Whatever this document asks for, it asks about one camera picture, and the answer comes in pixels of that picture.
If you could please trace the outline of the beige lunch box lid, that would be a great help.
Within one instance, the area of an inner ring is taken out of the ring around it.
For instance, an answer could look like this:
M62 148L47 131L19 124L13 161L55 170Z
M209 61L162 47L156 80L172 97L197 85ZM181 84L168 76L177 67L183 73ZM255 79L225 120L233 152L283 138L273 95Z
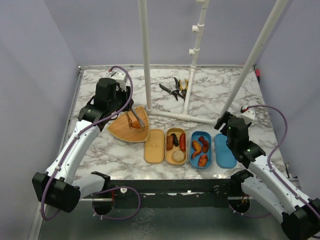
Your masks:
M160 164L165 158L165 134L160 129L150 129L144 144L144 159L149 164Z

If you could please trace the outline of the orange chicken wing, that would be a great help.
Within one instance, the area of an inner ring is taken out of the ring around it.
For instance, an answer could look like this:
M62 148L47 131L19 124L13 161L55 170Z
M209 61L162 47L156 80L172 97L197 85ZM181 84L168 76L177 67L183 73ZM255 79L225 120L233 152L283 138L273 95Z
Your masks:
M191 144L194 150L193 154L191 155L191 158L194 159L196 156L198 156L202 152L202 146L196 140L193 140Z

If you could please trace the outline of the red sausage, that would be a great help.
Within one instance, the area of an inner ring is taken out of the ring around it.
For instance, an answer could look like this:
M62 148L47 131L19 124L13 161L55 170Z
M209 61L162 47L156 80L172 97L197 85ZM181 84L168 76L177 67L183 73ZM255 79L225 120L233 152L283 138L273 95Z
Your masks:
M179 147L182 152L186 151L186 134L182 133L179 137Z

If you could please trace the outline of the metal food tongs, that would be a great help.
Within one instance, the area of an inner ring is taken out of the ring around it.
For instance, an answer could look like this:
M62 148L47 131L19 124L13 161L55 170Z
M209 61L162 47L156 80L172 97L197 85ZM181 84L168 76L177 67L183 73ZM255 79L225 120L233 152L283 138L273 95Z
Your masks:
M133 114L133 116L135 117L136 121L139 121L140 122L140 125L141 125L141 130L144 131L145 130L145 123L144 121L139 117L139 115L137 114L137 112L132 108L130 110ZM129 116L129 111L125 111L125 116L127 118L127 121L128 121L128 127L129 129L132 129L131 127L131 123L133 122L132 119L130 118Z

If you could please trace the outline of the black sea cucumber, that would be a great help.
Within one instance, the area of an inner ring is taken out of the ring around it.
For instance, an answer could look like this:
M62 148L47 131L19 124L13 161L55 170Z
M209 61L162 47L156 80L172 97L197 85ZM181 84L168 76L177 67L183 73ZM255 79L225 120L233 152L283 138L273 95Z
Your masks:
M179 140L178 140L178 137L175 133L172 134L173 136L173 144L178 147L179 146Z

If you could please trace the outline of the orange fried shrimp piece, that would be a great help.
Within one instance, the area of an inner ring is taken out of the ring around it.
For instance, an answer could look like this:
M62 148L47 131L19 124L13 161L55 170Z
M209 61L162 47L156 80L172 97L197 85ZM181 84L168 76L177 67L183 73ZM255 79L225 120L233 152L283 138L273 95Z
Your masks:
M131 127L133 129L141 129L141 124L140 124L140 122L138 120L136 120L136 121L131 123Z

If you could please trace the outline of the woven bamboo basket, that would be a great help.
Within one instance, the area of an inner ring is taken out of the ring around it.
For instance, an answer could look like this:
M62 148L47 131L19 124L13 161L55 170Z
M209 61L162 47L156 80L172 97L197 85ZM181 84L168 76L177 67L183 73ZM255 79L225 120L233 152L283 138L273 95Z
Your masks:
M145 129L129 129L128 120L125 113L118 116L107 128L107 130L117 139L128 142L128 143L142 143L145 142L149 134L149 118L145 108L140 105L135 109L138 116L144 121ZM129 111L129 116L132 121L136 121L136 118L133 116L132 112Z

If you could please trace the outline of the brown sausage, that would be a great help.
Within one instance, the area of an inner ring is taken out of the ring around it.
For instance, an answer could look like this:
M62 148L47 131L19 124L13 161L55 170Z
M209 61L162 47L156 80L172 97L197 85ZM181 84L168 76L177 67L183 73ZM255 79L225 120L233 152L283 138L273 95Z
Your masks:
M173 135L168 135L166 137L166 150L171 150L173 148L173 144L174 144L174 137Z

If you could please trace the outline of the blue lunch box lid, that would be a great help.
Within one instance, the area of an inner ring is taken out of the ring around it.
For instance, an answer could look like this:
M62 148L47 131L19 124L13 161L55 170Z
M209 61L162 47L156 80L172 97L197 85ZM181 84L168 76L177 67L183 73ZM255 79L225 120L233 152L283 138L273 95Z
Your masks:
M227 137L219 133L214 137L214 150L217 165L222 169L233 169L237 160L227 146Z

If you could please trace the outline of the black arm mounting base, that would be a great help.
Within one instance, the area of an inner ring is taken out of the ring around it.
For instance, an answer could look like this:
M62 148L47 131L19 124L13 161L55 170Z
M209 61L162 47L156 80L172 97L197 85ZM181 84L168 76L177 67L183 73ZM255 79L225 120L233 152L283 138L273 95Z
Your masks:
M93 194L91 205L99 215L112 208L227 208L244 196L241 184L252 176L241 170L227 179L107 180L109 192Z

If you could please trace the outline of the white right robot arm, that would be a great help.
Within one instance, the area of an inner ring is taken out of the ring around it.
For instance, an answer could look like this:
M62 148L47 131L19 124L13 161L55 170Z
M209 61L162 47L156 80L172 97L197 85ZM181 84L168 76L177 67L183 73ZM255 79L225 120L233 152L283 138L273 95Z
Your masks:
M320 232L320 200L311 199L294 186L271 163L270 156L249 139L255 117L245 110L241 116L226 111L214 128L227 137L226 145L245 169L231 176L229 189L236 195L253 197L280 223L290 240L307 240Z

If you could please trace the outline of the white steamed bun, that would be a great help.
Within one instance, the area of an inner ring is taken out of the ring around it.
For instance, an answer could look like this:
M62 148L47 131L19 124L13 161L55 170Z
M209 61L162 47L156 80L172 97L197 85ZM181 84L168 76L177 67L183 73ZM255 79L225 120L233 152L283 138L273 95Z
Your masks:
M172 159L176 163L182 163L182 162L185 161L185 153L183 151L181 151L181 150L176 150L172 154Z

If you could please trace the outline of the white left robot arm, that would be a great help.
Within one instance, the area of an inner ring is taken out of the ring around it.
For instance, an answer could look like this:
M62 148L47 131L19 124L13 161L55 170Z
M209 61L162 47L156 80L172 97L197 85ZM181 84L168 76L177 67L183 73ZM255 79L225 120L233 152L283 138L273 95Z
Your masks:
M59 155L44 173L34 174L32 184L44 220L50 220L45 215L45 206L70 213L81 198L91 194L103 198L110 193L108 175L94 171L83 180L74 180L74 177L87 150L106 123L132 106L133 85L127 85L127 82L132 82L128 76L122 80L113 77L99 79L95 95L79 111L73 133Z

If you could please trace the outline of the orange fried chicken piece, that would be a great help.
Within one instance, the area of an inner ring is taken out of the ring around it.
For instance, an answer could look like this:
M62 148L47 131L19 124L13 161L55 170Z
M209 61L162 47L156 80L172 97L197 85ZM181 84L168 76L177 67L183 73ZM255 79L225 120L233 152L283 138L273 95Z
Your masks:
M201 168L206 167L206 165L207 165L207 163L208 163L208 160L209 160L209 159L208 159L207 154L201 155L200 158L199 158L199 160L198 160L197 166L198 166L198 167L201 167Z

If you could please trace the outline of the brown fried patty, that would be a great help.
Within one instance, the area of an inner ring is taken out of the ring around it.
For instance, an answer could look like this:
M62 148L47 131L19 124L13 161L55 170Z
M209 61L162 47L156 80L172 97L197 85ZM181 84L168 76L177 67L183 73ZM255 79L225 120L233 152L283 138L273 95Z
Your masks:
M206 142L203 144L203 146L202 146L202 152L203 152L203 153L207 153L208 150L209 150L209 148L210 148L210 144L209 144L208 141L206 141Z

